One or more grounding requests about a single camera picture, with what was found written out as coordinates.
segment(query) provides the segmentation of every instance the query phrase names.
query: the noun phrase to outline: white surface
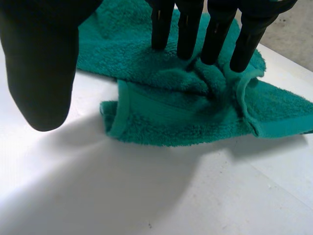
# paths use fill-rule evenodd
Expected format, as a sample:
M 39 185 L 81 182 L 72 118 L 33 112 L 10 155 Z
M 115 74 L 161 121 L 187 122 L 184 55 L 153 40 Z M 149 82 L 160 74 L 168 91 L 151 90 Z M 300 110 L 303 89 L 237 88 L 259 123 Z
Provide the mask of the white surface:
M 259 49 L 265 81 L 313 100 L 312 72 Z M 114 84 L 79 72 L 66 123 L 36 132 L 9 95 L 0 50 L 1 235 L 313 234 L 312 135 L 123 144 L 98 112 L 116 97 Z

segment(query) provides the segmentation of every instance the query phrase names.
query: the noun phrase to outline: black finger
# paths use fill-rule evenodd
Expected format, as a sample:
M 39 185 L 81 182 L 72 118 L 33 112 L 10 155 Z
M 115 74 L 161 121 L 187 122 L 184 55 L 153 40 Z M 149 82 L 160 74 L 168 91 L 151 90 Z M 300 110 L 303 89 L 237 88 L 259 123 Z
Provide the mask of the black finger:
M 78 29 L 49 25 L 28 5 L 0 7 L 0 38 L 10 93 L 36 130 L 67 117 L 78 57 Z
M 236 15 L 237 7 L 216 5 L 208 1 L 208 12 L 211 19 L 206 30 L 201 53 L 201 61 L 207 65 L 215 63 L 222 50 L 231 23 Z
M 242 14 L 242 29 L 236 42 L 236 47 L 230 61 L 230 68 L 235 72 L 243 72 L 257 48 L 267 26 L 269 26 L 278 15 L 267 18 L 252 18 Z
M 171 29 L 174 0 L 153 0 L 152 6 L 152 38 L 153 49 L 165 49 Z
M 177 56 L 188 60 L 195 48 L 203 0 L 176 0 L 176 5 L 180 11 Z

